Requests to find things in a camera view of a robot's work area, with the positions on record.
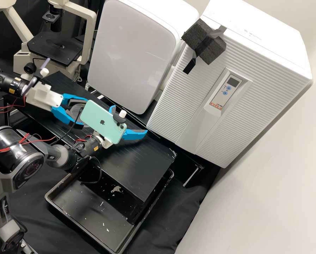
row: black foam block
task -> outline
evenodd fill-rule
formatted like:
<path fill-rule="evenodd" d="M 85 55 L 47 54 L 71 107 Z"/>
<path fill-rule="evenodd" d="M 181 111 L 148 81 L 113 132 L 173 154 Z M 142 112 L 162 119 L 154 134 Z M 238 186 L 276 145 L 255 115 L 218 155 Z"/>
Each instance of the black foam block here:
<path fill-rule="evenodd" d="M 213 38 L 210 35 L 212 32 L 213 29 L 211 27 L 201 19 L 198 19 L 182 36 L 182 40 L 208 65 L 226 49 L 226 43 L 223 39 L 219 36 Z"/>

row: mint green iphone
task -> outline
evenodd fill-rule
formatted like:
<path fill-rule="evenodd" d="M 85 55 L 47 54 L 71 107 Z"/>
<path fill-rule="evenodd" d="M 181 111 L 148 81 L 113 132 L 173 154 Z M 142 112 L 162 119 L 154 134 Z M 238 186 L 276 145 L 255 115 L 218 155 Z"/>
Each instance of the mint green iphone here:
<path fill-rule="evenodd" d="M 113 144 L 119 143 L 127 128 L 125 123 L 117 125 L 111 113 L 91 100 L 86 103 L 80 119 Z"/>

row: white debris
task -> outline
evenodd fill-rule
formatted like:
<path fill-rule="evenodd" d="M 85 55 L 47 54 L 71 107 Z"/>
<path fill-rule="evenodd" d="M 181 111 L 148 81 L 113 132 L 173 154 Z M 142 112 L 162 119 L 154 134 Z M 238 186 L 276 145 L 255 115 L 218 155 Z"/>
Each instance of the white debris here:
<path fill-rule="evenodd" d="M 116 187 L 113 188 L 113 190 L 111 190 L 111 193 L 114 193 L 116 191 L 121 193 L 121 191 L 120 191 L 121 188 L 122 187 L 120 187 L 120 186 L 116 186 Z"/>

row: red wire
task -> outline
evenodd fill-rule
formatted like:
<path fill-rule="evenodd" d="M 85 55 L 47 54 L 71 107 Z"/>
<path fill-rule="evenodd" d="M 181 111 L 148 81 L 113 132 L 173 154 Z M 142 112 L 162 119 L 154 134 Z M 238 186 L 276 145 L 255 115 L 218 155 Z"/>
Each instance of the red wire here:
<path fill-rule="evenodd" d="M 38 139 L 38 140 L 34 140 L 34 141 L 29 141 L 29 142 L 22 143 L 22 145 L 26 145 L 26 144 L 30 144 L 30 143 L 34 143 L 34 142 L 39 142 L 39 141 L 43 141 L 43 142 L 45 142 L 45 141 L 51 141 L 51 140 L 53 140 L 53 139 L 55 139 L 55 138 L 56 138 L 56 136 L 54 136 L 53 138 L 50 138 L 50 139 Z"/>
<path fill-rule="evenodd" d="M 8 109 L 7 111 L 0 112 L 0 114 L 4 114 L 4 113 L 7 113 L 7 112 L 11 111 L 13 107 L 25 107 L 25 105 L 26 105 L 26 104 L 25 104 L 25 96 L 23 96 L 24 105 L 15 105 L 16 100 L 17 100 L 17 98 L 14 100 L 14 102 L 13 102 L 12 105 L 5 106 L 5 107 L 0 107 L 0 109 L 10 108 L 10 109 Z"/>
<path fill-rule="evenodd" d="M 77 142 L 84 142 L 86 141 L 85 139 L 76 139 L 74 142 L 77 143 Z"/>
<path fill-rule="evenodd" d="M 21 144 L 27 138 L 27 136 L 29 136 L 29 133 L 25 134 L 25 136 L 21 140 L 19 140 L 19 143 Z M 10 147 L 0 149 L 0 152 L 7 152 L 7 151 L 10 151 Z"/>
<path fill-rule="evenodd" d="M 25 134 L 25 136 L 19 141 L 19 143 L 20 144 L 23 143 L 24 140 L 27 138 L 27 136 L 29 136 L 29 133 Z"/>

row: control panel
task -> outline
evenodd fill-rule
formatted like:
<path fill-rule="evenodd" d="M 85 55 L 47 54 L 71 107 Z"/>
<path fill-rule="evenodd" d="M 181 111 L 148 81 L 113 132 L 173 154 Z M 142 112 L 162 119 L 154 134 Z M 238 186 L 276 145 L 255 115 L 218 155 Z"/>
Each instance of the control panel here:
<path fill-rule="evenodd" d="M 242 82 L 242 79 L 230 74 L 217 94 L 211 100 L 210 105 L 222 110 L 222 108 L 225 106 L 227 101 L 231 98 Z"/>

